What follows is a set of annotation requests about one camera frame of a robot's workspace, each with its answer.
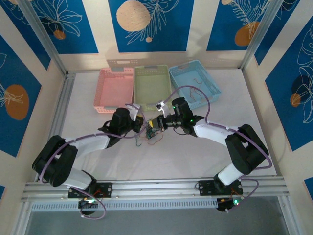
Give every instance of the blue plastic basket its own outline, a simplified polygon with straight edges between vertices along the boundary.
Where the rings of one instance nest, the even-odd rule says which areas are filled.
[[[222,93],[199,60],[193,60],[179,66],[170,67],[169,72],[171,82],[175,89],[185,85],[197,87],[208,96],[211,103],[216,101]],[[190,109],[195,109],[207,104],[204,96],[199,91],[192,88],[180,89],[179,95],[185,98]]]

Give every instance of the pink plastic basket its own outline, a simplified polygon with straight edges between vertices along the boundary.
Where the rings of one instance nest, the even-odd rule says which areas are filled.
[[[93,106],[98,113],[114,113],[131,103],[134,90],[133,68],[103,68],[100,71]]]

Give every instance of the plastic basket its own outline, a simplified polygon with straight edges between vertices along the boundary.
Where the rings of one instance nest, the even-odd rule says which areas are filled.
[[[135,67],[134,102],[144,111],[157,110],[156,103],[172,93],[167,65]]]
[[[221,95],[221,90],[213,78],[199,60],[193,60],[179,66],[170,67],[171,82],[176,88],[189,85],[199,88],[209,98],[210,102],[216,101]],[[192,88],[182,88],[179,90],[180,97],[184,97],[190,109],[206,105],[204,96]]]
[[[103,68],[99,74],[93,106],[98,113],[114,113],[118,107],[132,102],[133,90],[133,68]]]

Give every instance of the white table surface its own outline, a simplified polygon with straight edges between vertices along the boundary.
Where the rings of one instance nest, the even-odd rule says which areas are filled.
[[[208,72],[222,90],[219,100],[211,104],[209,120],[228,126],[250,124],[263,143],[265,139],[255,113],[241,70],[211,70]],[[93,107],[99,72],[77,73],[72,90],[63,138],[76,138],[94,133],[110,114],[99,114]],[[194,109],[195,115],[205,116],[207,105]],[[147,119],[159,112],[144,113]],[[75,160],[74,167],[83,169],[97,180],[177,179],[213,177],[231,163],[225,146],[208,139],[179,136],[172,129],[153,146],[135,139],[120,140],[115,146],[90,153]],[[268,165],[263,161],[261,166]],[[250,175],[276,175],[274,166]]]

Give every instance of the green plastic basket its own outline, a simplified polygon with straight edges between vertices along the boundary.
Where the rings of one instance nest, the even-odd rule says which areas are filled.
[[[135,67],[134,102],[141,105],[144,111],[157,110],[156,103],[165,100],[171,93],[167,65]]]

